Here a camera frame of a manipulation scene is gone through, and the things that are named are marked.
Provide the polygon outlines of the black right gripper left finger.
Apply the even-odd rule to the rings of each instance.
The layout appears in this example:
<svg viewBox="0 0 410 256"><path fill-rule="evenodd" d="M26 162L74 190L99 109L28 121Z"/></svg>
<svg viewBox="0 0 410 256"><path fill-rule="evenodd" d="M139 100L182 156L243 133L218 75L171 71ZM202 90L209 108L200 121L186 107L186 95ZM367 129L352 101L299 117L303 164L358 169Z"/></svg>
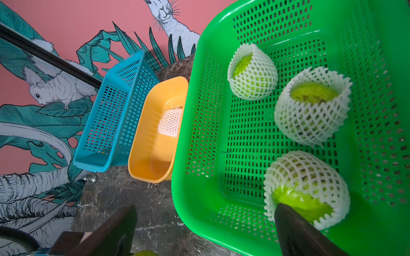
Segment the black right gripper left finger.
<svg viewBox="0 0 410 256"><path fill-rule="evenodd" d="M51 248L51 256L130 256L137 223L134 205L120 208L91 233L64 231Z"/></svg>

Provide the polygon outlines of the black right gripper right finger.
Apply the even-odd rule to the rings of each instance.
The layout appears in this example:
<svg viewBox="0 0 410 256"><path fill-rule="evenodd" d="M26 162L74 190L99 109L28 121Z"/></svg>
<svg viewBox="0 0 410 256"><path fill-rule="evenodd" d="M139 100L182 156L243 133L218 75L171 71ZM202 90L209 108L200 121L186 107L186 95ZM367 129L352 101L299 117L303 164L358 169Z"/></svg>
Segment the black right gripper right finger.
<svg viewBox="0 0 410 256"><path fill-rule="evenodd" d="M274 213L278 240L284 256L346 256L299 213L286 204L278 204Z"/></svg>

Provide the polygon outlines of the green custard apple front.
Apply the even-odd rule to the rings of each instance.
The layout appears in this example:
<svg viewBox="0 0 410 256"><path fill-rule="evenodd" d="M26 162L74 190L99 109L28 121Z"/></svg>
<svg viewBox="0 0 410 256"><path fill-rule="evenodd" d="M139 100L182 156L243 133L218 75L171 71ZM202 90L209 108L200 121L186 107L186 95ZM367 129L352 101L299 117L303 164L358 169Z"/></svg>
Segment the green custard apple front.
<svg viewBox="0 0 410 256"><path fill-rule="evenodd" d="M293 208L309 223L314 224L320 221L325 215L331 215L334 211L327 203L322 203L319 199L313 198L304 192L296 191L293 187L282 185L272 193L272 199L276 205L286 204Z"/></svg>

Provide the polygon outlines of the green custard apple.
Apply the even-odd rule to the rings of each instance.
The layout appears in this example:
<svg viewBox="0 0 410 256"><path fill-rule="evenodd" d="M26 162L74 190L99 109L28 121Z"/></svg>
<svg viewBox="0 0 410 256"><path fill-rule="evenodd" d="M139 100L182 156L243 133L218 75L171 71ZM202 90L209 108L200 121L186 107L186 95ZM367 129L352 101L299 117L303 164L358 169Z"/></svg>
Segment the green custard apple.
<svg viewBox="0 0 410 256"><path fill-rule="evenodd" d="M246 68L249 66L249 64L251 63L253 58L253 55L247 55L245 57L243 57L236 65L234 73L233 73L233 77L236 77L240 74L242 74Z"/></svg>
<svg viewBox="0 0 410 256"><path fill-rule="evenodd" d="M159 256L159 255L150 250L143 250L143 251L134 253L132 256Z"/></svg>
<svg viewBox="0 0 410 256"><path fill-rule="evenodd" d="M333 100L338 92L329 86L316 82L303 82L294 86L290 91L290 97L299 102L321 104Z"/></svg>
<svg viewBox="0 0 410 256"><path fill-rule="evenodd" d="M272 193L272 199L276 205L286 204L293 208L309 223L314 224L320 221L325 215L331 215L334 211L327 203L322 203L319 199L313 198L304 192L296 191L293 187L282 185Z"/></svg>

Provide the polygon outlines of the green custard apple back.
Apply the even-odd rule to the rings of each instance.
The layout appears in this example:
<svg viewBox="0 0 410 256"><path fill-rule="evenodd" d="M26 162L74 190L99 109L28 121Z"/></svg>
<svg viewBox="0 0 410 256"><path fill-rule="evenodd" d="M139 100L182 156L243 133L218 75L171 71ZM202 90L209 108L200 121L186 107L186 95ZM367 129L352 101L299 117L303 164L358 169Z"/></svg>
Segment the green custard apple back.
<svg viewBox="0 0 410 256"><path fill-rule="evenodd" d="M159 256L159 255L150 250L143 250L143 251L134 253L132 256Z"/></svg>

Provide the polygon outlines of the white foam net sleeve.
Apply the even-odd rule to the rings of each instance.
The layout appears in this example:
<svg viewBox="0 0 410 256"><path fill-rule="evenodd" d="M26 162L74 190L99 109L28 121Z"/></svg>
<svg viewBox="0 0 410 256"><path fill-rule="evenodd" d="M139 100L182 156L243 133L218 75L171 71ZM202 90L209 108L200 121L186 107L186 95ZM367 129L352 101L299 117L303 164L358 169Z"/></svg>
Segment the white foam net sleeve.
<svg viewBox="0 0 410 256"><path fill-rule="evenodd" d="M297 150L284 154L267 168L263 184L264 210L269 221L274 221L277 208L272 193L282 185L309 194L333 208L331 215L326 214L311 224L318 230L340 223L350 211L347 183L334 168L311 153Z"/></svg>

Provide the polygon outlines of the yellow plastic tub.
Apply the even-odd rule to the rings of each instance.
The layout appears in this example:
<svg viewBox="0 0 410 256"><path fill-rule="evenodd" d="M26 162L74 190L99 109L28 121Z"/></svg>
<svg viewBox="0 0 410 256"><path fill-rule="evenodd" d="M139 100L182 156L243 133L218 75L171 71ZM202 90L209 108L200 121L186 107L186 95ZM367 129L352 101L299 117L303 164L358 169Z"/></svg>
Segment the yellow plastic tub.
<svg viewBox="0 0 410 256"><path fill-rule="evenodd" d="M178 137L159 134L158 125L166 111L184 110L188 88L187 79L178 76L159 83L146 97L128 159L134 179L150 183L171 180Z"/></svg>

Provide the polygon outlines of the teal plastic basket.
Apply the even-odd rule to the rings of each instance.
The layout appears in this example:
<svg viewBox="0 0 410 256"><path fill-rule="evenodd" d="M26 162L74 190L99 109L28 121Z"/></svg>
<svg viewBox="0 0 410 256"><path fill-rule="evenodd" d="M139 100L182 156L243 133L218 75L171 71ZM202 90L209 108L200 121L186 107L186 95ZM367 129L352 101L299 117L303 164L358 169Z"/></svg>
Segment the teal plastic basket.
<svg viewBox="0 0 410 256"><path fill-rule="evenodd" d="M144 102L158 83L143 50L111 68L98 91L73 164L90 172L126 165Z"/></svg>

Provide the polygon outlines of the bright green plastic basket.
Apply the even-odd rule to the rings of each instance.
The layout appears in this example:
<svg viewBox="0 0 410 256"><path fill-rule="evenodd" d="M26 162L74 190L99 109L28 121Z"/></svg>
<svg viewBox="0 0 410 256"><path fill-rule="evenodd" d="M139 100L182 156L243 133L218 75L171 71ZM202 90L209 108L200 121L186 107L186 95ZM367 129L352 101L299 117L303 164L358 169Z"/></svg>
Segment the bright green plastic basket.
<svg viewBox="0 0 410 256"><path fill-rule="evenodd" d="M236 97L227 81L237 48L254 43L275 63L267 98ZM275 103L303 69L351 78L348 118L321 147L287 138ZM176 211L195 234L243 255L278 256L264 214L268 166L307 151L348 185L350 211L324 234L352 256L410 253L410 8L406 1L237 1L196 49L171 181Z"/></svg>

